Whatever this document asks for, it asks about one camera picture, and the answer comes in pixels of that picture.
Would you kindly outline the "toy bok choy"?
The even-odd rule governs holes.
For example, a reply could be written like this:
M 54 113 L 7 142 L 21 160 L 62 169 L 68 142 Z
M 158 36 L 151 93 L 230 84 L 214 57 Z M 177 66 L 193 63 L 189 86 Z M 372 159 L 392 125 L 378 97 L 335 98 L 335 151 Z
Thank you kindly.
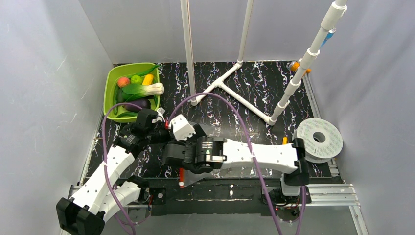
M 125 101 L 133 101 L 153 95 L 162 95 L 164 93 L 164 85 L 155 83 L 151 85 L 130 84 L 122 88 L 122 97 Z

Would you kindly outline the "clear zip bag orange zipper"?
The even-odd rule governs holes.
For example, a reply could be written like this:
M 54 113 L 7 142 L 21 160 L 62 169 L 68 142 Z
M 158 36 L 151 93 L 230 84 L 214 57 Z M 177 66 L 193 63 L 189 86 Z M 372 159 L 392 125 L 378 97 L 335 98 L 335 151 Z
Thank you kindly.
M 205 124 L 191 123 L 196 134 L 187 141 L 185 170 L 180 174 L 181 186 L 187 187 L 219 172 L 227 161 L 221 128 Z

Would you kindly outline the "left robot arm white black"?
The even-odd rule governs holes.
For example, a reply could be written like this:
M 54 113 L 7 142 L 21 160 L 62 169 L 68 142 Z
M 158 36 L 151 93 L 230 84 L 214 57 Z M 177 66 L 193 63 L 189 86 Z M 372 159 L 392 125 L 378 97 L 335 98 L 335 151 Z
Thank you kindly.
M 78 191 L 56 205 L 63 234 L 99 235 L 110 218 L 118 212 L 126 213 L 125 207 L 139 199 L 148 187 L 146 180 L 133 176 L 118 189 L 114 185 L 147 145 L 169 140 L 164 125 L 159 112 L 141 109 L 136 122 L 126 125 L 109 149 L 103 148 L 103 162 L 97 170 Z

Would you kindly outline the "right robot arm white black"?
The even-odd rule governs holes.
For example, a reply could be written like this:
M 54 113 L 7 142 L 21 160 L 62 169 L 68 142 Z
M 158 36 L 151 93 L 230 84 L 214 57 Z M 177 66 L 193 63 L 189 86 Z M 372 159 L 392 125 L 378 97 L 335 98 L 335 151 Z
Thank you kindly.
M 272 169 L 282 173 L 285 196 L 296 196 L 310 182 L 305 146 L 301 138 L 283 145 L 251 144 L 202 136 L 195 141 L 171 141 L 162 154 L 163 165 L 183 168 L 193 174 L 238 167 Z

